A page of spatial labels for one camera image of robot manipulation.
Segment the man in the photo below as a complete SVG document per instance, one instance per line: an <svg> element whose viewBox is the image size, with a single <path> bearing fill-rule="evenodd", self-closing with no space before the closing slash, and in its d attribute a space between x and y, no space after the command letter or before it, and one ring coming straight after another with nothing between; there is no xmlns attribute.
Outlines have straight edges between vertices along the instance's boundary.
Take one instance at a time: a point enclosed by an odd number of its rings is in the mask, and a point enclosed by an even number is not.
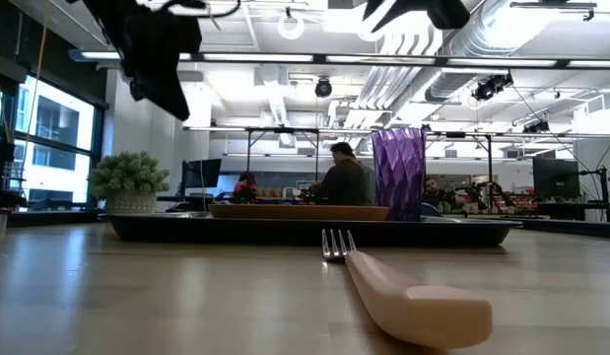
<svg viewBox="0 0 610 355"><path fill-rule="evenodd" d="M439 207L439 203L444 200L444 191L439 189L439 184L435 177L428 177L425 180L425 192L423 202L429 203L434 207Z"/></svg>
<svg viewBox="0 0 610 355"><path fill-rule="evenodd" d="M377 206L374 169L358 161L357 159L355 161L360 165L360 167L362 167L362 171L364 172L364 179L366 180L366 205Z"/></svg>
<svg viewBox="0 0 610 355"><path fill-rule="evenodd" d="M340 142L331 147L335 167L331 168L317 188L319 204L364 206L366 205L366 178L364 170L355 158L353 148Z"/></svg>
<svg viewBox="0 0 610 355"><path fill-rule="evenodd" d="M428 177L425 180L423 202L429 203L438 208L440 212L458 210L464 207L465 204L464 198L456 196L454 193L447 193L443 189L440 189L439 183L435 177Z"/></svg>

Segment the computer monitor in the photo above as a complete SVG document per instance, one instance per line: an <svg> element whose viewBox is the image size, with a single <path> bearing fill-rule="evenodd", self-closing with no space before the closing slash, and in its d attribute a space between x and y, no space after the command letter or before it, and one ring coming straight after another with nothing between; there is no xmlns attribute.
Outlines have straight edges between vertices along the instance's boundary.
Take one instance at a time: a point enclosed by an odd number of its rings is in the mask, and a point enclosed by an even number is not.
<svg viewBox="0 0 610 355"><path fill-rule="evenodd" d="M539 197L575 198L580 196L578 163L560 159L532 160L534 192Z"/></svg>
<svg viewBox="0 0 610 355"><path fill-rule="evenodd" d="M221 166L221 159L182 162L182 183L185 188L217 187Z"/></svg>

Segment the potted plant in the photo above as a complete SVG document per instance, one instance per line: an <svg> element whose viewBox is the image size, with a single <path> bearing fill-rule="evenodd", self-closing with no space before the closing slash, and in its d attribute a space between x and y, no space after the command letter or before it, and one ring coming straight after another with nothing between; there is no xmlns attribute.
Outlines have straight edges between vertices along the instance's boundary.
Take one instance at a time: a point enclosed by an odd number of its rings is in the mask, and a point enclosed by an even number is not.
<svg viewBox="0 0 610 355"><path fill-rule="evenodd" d="M108 214L154 213L156 192L166 191L168 171L147 152L105 157L90 174L93 195L105 200Z"/></svg>

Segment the camera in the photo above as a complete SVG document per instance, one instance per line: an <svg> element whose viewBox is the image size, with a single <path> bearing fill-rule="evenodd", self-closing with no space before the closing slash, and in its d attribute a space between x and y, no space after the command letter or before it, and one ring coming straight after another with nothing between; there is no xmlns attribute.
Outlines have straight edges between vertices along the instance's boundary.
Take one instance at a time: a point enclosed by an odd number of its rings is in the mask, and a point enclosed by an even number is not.
<svg viewBox="0 0 610 355"><path fill-rule="evenodd" d="M333 92L333 87L328 78L320 78L315 86L315 95L319 98L328 98Z"/></svg>

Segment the wooden tray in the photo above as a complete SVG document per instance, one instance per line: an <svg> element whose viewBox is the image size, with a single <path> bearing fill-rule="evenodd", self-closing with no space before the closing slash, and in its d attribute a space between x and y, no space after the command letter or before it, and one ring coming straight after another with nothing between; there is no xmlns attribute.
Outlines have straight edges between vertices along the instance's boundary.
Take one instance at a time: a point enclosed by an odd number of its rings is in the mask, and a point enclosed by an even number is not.
<svg viewBox="0 0 610 355"><path fill-rule="evenodd" d="M306 221L385 221L389 208L361 206L228 205L208 206L215 218Z"/></svg>

